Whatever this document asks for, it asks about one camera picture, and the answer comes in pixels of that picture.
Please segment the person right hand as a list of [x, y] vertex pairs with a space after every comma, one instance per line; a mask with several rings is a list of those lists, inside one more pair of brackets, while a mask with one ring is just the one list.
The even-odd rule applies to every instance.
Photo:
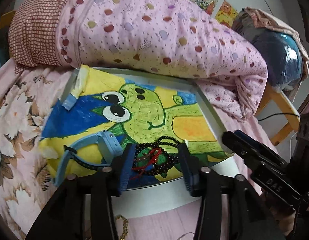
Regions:
[[288, 236], [293, 230], [295, 211], [292, 214], [287, 215], [279, 212], [275, 207], [271, 207], [270, 212], [272, 213], [274, 219], [277, 221], [282, 233], [285, 236]]

